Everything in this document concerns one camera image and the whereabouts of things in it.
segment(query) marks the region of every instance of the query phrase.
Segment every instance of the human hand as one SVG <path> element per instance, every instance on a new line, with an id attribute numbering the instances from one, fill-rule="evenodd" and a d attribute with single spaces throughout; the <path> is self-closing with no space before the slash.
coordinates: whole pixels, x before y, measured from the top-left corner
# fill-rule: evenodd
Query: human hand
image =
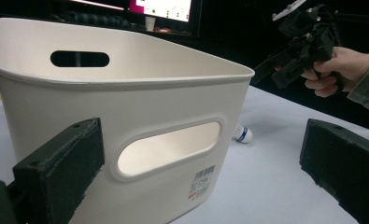
<path id="1" fill-rule="evenodd" d="M 320 79 L 313 70 L 305 70 L 302 76 L 307 78 L 305 85 L 315 90 L 317 96 L 328 97 L 338 90 L 336 77 L 330 76 L 332 71 L 342 76 L 343 91 L 352 91 L 369 70 L 369 54 L 334 47 L 332 59 L 327 62 L 315 62 L 314 69 L 320 72 Z"/>

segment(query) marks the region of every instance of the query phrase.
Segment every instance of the table surface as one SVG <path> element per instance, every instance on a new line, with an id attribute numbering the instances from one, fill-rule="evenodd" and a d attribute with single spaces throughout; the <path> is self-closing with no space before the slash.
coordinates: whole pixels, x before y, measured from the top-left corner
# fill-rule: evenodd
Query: table surface
<path id="1" fill-rule="evenodd" d="M 358 223 L 301 170 L 300 152 L 308 119 L 321 119 L 369 139 L 369 130 L 249 87 L 239 122 L 253 141 L 233 141 L 210 197 L 181 223 L 352 224 Z M 0 180 L 13 180 L 16 164 L 0 101 Z"/>

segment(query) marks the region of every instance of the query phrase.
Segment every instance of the barcode label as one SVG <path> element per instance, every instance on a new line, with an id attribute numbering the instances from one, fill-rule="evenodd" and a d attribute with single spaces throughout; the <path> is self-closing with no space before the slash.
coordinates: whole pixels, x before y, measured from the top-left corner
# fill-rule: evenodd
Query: barcode label
<path id="1" fill-rule="evenodd" d="M 204 177 L 205 175 L 209 175 L 209 174 L 213 173 L 213 172 L 214 172 L 214 168 L 215 168 L 215 167 L 216 167 L 216 165 L 214 165 L 214 166 L 210 166 L 209 168 L 207 168 L 207 169 L 205 169 L 205 170 L 203 170 L 203 171 L 200 171 L 200 172 L 196 173 L 196 176 L 195 176 L 194 181 L 196 181 L 196 180 L 197 180 L 197 179 L 199 179 L 199 178 Z"/>
<path id="2" fill-rule="evenodd" d="M 193 179 L 191 184 L 188 199 L 195 200 L 199 197 L 202 197 L 207 192 L 215 168 L 216 165 L 213 165 L 206 168 L 205 170 L 196 173 L 195 178 Z"/>

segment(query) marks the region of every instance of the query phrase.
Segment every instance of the storage bin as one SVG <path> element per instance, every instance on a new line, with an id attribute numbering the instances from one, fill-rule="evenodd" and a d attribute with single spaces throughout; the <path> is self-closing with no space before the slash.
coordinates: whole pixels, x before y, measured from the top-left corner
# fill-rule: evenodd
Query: storage bin
<path id="1" fill-rule="evenodd" d="M 166 223 L 203 202 L 253 75 L 149 35 L 0 19 L 0 92 L 18 160 L 70 124 L 101 119 L 106 164 L 70 223 Z"/>

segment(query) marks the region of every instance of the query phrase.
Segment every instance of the oval handle cutout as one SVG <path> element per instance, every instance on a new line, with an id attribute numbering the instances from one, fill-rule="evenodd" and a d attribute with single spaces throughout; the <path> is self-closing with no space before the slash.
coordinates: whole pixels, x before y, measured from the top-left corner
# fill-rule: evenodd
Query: oval handle cutout
<path id="1" fill-rule="evenodd" d="M 106 67 L 109 57 L 103 52 L 57 50 L 50 61 L 58 67 Z"/>
<path id="2" fill-rule="evenodd" d="M 118 158 L 118 169 L 126 179 L 136 178 L 213 148 L 220 135 L 220 125 L 210 122 L 190 128 L 137 140 Z"/>

